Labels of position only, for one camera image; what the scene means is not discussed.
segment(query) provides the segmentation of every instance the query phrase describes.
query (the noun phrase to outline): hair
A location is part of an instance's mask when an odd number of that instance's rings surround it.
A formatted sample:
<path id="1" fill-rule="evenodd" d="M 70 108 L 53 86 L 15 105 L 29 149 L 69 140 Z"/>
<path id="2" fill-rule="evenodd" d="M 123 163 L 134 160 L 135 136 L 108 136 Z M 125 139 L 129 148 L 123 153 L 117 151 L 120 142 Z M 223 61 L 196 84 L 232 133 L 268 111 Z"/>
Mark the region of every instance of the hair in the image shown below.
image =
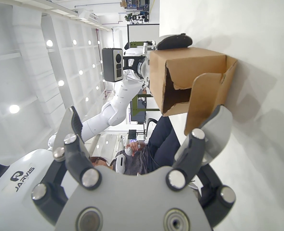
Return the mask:
<path id="1" fill-rule="evenodd" d="M 90 157 L 90 161 L 92 162 L 92 163 L 95 163 L 97 160 L 102 160 L 102 161 L 104 161 L 105 163 L 107 163 L 107 160 L 106 159 L 104 159 L 104 158 L 102 158 L 102 157 Z"/>

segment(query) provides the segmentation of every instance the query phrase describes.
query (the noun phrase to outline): cardboard box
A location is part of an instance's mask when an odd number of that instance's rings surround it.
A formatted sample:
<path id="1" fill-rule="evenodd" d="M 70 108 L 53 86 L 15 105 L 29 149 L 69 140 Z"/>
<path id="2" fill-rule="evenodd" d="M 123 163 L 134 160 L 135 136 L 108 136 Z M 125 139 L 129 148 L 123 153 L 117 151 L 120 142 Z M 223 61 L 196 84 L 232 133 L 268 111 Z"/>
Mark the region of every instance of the cardboard box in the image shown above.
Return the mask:
<path id="1" fill-rule="evenodd" d="M 124 7 L 124 8 L 127 8 L 127 3 L 126 3 L 126 1 L 121 1 L 121 2 L 120 2 L 120 6 L 121 6 L 121 7 Z"/>
<path id="2" fill-rule="evenodd" d="M 150 91 L 163 116 L 188 112 L 185 135 L 224 104 L 237 60 L 202 48 L 150 54 Z"/>

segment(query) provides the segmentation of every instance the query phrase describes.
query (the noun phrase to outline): jarvis logo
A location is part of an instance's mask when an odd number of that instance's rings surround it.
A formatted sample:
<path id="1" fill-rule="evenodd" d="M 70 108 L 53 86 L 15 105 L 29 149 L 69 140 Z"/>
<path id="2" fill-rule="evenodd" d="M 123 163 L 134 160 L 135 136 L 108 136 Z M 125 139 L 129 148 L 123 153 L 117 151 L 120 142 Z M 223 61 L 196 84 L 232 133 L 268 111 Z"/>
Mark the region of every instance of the jarvis logo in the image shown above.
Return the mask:
<path id="1" fill-rule="evenodd" d="M 32 173 L 32 171 L 34 170 L 34 167 L 31 167 L 27 172 L 23 173 L 22 171 L 17 171 L 15 172 L 15 174 L 12 175 L 12 177 L 10 178 L 11 181 L 13 182 L 17 182 L 17 185 L 15 187 L 16 192 L 19 190 L 19 188 L 22 186 L 22 184 L 25 182 L 26 179 L 28 179 L 29 174 Z"/>
<path id="2" fill-rule="evenodd" d="M 19 176 L 22 176 L 24 173 L 22 171 L 17 171 L 15 174 L 12 175 L 11 181 L 17 182 L 19 180 Z"/>

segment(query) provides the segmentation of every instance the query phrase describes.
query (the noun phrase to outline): robot camera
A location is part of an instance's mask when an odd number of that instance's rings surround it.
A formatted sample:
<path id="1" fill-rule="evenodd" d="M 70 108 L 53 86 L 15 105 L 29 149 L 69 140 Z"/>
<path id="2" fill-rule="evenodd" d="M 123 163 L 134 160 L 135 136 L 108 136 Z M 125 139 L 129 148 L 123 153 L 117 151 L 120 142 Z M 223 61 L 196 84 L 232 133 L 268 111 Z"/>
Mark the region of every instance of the robot camera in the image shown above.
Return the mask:
<path id="1" fill-rule="evenodd" d="M 123 50 L 121 48 L 103 48 L 104 78 L 108 82 L 123 79 Z"/>

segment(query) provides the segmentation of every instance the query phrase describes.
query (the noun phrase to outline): woman's hand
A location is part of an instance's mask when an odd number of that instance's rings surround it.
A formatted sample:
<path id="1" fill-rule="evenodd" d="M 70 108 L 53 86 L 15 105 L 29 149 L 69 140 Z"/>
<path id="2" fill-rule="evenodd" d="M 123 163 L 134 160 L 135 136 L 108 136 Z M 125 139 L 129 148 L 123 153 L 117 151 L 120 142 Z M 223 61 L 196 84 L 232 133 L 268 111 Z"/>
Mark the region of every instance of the woman's hand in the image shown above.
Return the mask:
<path id="1" fill-rule="evenodd" d="M 128 148 L 128 147 L 131 148 L 131 150 L 132 150 L 132 157 L 133 157 L 135 155 L 135 152 L 142 150 L 142 148 L 144 148 L 144 146 L 145 146 L 144 142 L 136 141 L 136 142 L 131 142 L 131 143 L 127 144 L 126 148 Z"/>

